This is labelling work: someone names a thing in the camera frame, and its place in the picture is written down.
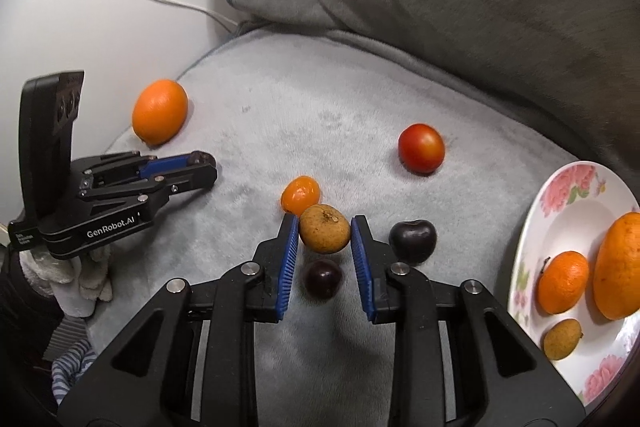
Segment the left gloved hand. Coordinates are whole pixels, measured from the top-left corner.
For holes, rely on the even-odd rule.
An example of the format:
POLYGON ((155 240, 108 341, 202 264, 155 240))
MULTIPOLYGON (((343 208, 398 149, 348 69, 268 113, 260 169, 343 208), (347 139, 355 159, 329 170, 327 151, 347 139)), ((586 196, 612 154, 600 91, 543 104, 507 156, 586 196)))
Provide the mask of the left gloved hand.
POLYGON ((88 319, 99 301, 113 299, 108 275, 112 250, 103 246, 73 259, 53 257, 44 247, 21 251, 18 261, 27 282, 38 294, 52 297, 68 317, 88 319))

